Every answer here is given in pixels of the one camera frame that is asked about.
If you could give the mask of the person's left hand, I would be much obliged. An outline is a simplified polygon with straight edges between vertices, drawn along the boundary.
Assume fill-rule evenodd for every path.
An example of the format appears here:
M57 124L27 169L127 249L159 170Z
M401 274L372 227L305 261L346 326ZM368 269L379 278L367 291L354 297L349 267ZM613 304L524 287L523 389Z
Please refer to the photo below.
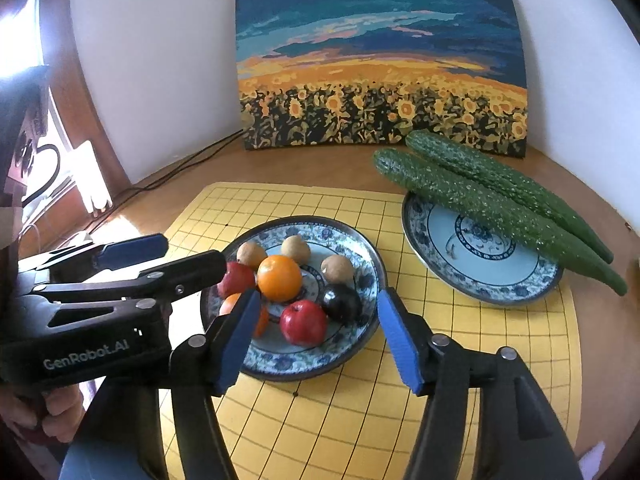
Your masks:
M66 386L43 393L46 414L39 416L18 397L10 385L1 386L1 418L14 432L36 429L61 443L70 443L85 415L84 396L78 385Z

